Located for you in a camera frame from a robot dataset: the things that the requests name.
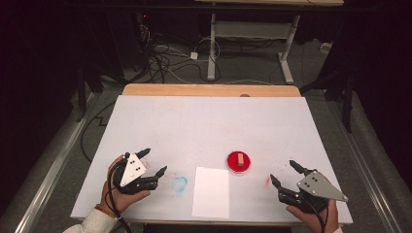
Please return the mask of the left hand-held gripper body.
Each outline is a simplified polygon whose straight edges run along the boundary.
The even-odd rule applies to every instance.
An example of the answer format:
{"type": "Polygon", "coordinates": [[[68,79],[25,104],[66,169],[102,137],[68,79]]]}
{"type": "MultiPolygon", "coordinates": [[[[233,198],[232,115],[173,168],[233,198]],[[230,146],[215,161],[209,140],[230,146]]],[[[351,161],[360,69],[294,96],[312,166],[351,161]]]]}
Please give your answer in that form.
{"type": "Polygon", "coordinates": [[[142,190],[155,190],[158,179],[145,177],[147,168],[135,153],[127,152],[115,165],[113,185],[121,194],[133,195],[142,190]]]}

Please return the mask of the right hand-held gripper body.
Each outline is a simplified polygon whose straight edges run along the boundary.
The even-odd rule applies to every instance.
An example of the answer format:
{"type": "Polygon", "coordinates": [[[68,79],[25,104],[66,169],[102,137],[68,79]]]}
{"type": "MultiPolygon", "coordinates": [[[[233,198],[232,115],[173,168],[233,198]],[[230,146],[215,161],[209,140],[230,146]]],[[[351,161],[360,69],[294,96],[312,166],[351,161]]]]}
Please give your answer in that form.
{"type": "Polygon", "coordinates": [[[280,182],[277,182],[278,199],[281,203],[297,207],[305,214],[315,214],[325,210],[330,200],[349,201],[345,194],[318,171],[312,171],[296,185],[298,192],[284,188],[280,182]]]}

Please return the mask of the round red ink pad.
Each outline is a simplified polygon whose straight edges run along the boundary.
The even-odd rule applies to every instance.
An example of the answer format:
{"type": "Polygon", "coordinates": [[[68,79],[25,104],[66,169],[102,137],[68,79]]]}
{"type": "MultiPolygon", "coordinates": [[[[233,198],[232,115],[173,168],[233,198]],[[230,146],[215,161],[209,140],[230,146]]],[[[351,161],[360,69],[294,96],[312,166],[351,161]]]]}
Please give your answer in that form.
{"type": "Polygon", "coordinates": [[[251,158],[245,152],[237,150],[232,151],[226,158],[226,166],[227,168],[234,174],[240,175],[246,173],[252,165],[251,158]],[[237,164],[237,154],[243,153],[244,155],[244,165],[239,166],[237,164]]]}

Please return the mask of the white paper sheet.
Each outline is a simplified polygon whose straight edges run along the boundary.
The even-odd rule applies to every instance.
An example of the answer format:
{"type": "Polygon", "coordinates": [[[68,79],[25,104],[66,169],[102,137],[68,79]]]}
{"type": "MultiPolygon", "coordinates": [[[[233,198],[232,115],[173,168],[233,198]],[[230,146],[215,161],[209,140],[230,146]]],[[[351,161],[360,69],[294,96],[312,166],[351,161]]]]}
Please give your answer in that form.
{"type": "Polygon", "coordinates": [[[229,218],[229,174],[227,170],[196,168],[191,215],[229,218]]]}

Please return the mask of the person's left hand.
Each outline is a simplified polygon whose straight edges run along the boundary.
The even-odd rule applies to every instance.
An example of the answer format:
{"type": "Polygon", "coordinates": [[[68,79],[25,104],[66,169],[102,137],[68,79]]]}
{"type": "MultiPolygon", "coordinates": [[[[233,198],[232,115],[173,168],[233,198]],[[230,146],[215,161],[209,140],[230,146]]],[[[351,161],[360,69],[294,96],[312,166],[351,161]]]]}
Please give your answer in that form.
{"type": "Polygon", "coordinates": [[[143,190],[133,195],[121,194],[117,189],[110,190],[108,182],[104,182],[100,203],[96,205],[105,210],[108,215],[117,217],[125,212],[132,204],[143,200],[151,194],[149,190],[143,190]]]}

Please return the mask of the person's right hand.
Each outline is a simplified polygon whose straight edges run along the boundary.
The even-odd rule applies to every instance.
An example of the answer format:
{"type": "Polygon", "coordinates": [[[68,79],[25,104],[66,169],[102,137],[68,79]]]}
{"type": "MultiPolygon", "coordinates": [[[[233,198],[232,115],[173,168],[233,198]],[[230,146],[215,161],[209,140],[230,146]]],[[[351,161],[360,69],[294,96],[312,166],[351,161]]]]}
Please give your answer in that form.
{"type": "Polygon", "coordinates": [[[333,233],[340,227],[338,223],[338,209],[336,206],[336,201],[332,199],[328,201],[328,207],[321,211],[318,215],[305,214],[294,206],[287,206],[286,210],[301,220],[312,233],[333,233]]]}

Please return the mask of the large white board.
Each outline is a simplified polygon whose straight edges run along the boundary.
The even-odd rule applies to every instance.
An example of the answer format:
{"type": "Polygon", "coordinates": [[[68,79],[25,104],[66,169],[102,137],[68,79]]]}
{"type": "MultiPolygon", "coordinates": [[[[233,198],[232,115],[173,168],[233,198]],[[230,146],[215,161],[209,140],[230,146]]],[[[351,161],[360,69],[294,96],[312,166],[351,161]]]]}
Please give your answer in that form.
{"type": "Polygon", "coordinates": [[[86,217],[99,201],[107,169],[116,157],[147,148],[151,151],[143,162],[148,175],[164,166],[167,170],[157,189],[124,213],[128,220],[292,225],[296,220],[278,200],[270,175],[294,189],[302,178],[290,165],[294,160],[338,183],[302,97],[122,95],[71,216],[86,217]],[[240,175],[226,166],[227,156],[237,150],[252,161],[240,175]],[[197,167],[228,171],[229,218],[191,215],[197,167]]]}

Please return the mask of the black metal stand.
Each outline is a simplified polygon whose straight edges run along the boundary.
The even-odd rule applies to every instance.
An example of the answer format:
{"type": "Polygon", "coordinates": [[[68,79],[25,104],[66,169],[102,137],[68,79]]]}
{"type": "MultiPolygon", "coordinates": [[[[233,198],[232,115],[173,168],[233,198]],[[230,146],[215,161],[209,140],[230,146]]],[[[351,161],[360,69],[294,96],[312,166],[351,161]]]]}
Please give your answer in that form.
{"type": "Polygon", "coordinates": [[[337,70],[304,85],[299,89],[299,92],[303,94],[311,89],[323,89],[327,101],[342,100],[341,121],[346,131],[351,133],[353,87],[354,73],[352,71],[337,70]]]}
{"type": "Polygon", "coordinates": [[[100,71],[95,64],[83,64],[77,71],[78,81],[78,106],[77,122],[80,122],[86,114],[86,85],[92,93],[101,93],[103,84],[100,81],[100,71]]]}

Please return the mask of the wooden table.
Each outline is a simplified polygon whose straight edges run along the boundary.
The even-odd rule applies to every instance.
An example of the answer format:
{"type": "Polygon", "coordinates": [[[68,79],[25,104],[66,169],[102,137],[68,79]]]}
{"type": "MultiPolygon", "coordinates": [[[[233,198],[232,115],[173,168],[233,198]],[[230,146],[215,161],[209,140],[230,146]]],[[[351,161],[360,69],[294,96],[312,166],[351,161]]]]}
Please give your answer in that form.
{"type": "Polygon", "coordinates": [[[295,86],[225,84],[128,84],[123,95],[133,96],[219,96],[300,97],[295,86]]]}

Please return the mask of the grey metal floor rail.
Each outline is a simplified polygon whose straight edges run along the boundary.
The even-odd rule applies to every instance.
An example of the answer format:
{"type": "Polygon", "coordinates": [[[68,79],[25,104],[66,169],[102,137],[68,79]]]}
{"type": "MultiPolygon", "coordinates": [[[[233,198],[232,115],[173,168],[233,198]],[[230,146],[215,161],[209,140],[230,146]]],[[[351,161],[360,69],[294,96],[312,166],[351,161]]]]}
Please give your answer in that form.
{"type": "Polygon", "coordinates": [[[56,154],[49,171],[46,173],[30,205],[19,222],[15,233],[32,233],[50,197],[52,196],[55,186],[67,164],[67,161],[69,160],[70,153],[84,130],[87,118],[95,107],[99,97],[99,94],[91,93],[87,98],[86,111],[83,113],[81,118],[76,121],[74,128],[66,142],[63,144],[62,149],[56,154]]]}
{"type": "Polygon", "coordinates": [[[364,159],[363,154],[357,142],[355,141],[355,138],[353,137],[353,134],[350,133],[341,122],[340,110],[333,102],[328,102],[327,105],[331,110],[335,120],[337,121],[337,125],[343,132],[346,142],[351,148],[350,155],[354,160],[355,167],[360,174],[360,179],[362,180],[365,189],[367,190],[368,195],[373,203],[374,209],[379,215],[379,218],[381,218],[387,233],[400,233],[401,227],[398,224],[398,221],[395,219],[394,212],[389,205],[388,199],[386,198],[382,188],[373,178],[372,172],[369,166],[366,164],[366,160],[364,159]]]}

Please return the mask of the white metal desk frame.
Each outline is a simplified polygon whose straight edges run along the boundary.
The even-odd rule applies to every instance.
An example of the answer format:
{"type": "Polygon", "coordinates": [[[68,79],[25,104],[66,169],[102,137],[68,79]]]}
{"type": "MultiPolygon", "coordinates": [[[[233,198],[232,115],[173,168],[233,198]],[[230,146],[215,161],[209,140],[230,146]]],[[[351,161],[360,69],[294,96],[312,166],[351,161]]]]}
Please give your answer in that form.
{"type": "MultiPolygon", "coordinates": [[[[207,7],[222,7],[224,4],[235,7],[257,5],[258,7],[292,7],[298,10],[314,7],[319,8],[341,7],[344,0],[196,0],[206,3],[207,7]]],[[[211,13],[211,26],[207,80],[215,81],[218,74],[217,58],[221,51],[218,38],[247,38],[247,39],[281,39],[285,40],[285,48],[277,53],[280,68],[287,84],[294,80],[288,64],[288,55],[292,46],[295,32],[300,20],[300,14],[294,14],[291,22],[251,22],[239,20],[217,19],[216,13],[211,13]]]]}

